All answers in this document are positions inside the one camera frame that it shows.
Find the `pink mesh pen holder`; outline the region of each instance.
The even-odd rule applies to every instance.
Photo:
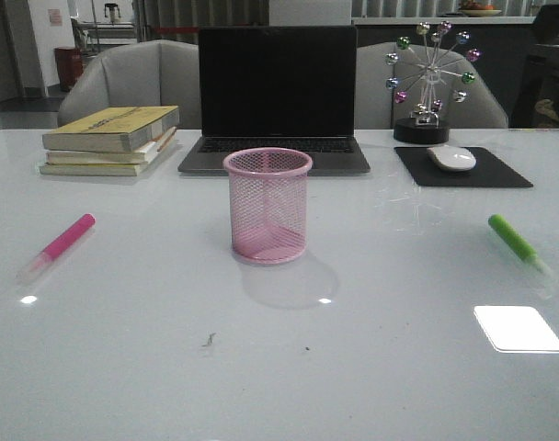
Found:
[[[306,153],[262,147],[224,158],[231,196],[233,249],[249,262],[279,264],[306,247]]]

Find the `white mouse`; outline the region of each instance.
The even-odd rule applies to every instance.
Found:
[[[441,170],[464,172],[475,167],[475,158],[472,152],[463,147],[443,144],[427,147],[427,151],[428,156]]]

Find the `chair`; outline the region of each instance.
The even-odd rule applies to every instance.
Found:
[[[87,53],[87,36],[84,29],[79,24],[76,18],[71,17],[71,28],[74,33],[75,47],[81,51],[81,53]]]
[[[417,54],[424,54],[425,48],[411,45]],[[385,62],[386,54],[396,51],[400,61],[394,66]],[[392,91],[385,87],[388,78],[396,76],[400,79],[415,74],[417,68],[404,62],[414,62],[411,51],[400,51],[395,44],[380,43],[358,48],[356,78],[356,129],[390,129],[400,118],[407,118],[413,106],[420,100],[420,85],[415,85],[409,92],[408,99],[402,104],[395,104]],[[498,104],[484,81],[462,55],[449,52],[449,62],[458,60],[445,69],[462,74],[471,72],[475,82],[464,85],[459,77],[444,75],[447,84],[437,85],[437,97],[444,103],[439,115],[454,129],[504,129],[508,127],[508,117]],[[462,103],[453,100],[453,89],[465,90],[468,97]]]
[[[198,46],[153,40],[100,53],[63,100],[60,126],[106,107],[178,105],[180,128],[199,129]]]

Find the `highlighter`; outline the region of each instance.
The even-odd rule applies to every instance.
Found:
[[[16,275],[18,283],[27,285],[39,278],[61,254],[83,236],[95,223],[96,219],[91,214],[84,214],[18,271]]]
[[[553,270],[542,261],[530,243],[518,234],[501,215],[493,214],[490,216],[488,224],[525,264],[532,266],[550,279],[555,277]]]

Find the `black mouse pad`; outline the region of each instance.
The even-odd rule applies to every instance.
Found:
[[[533,184],[500,161],[484,147],[466,147],[475,157],[472,170],[446,172],[430,159],[427,147],[394,147],[415,179],[424,187],[524,188]]]

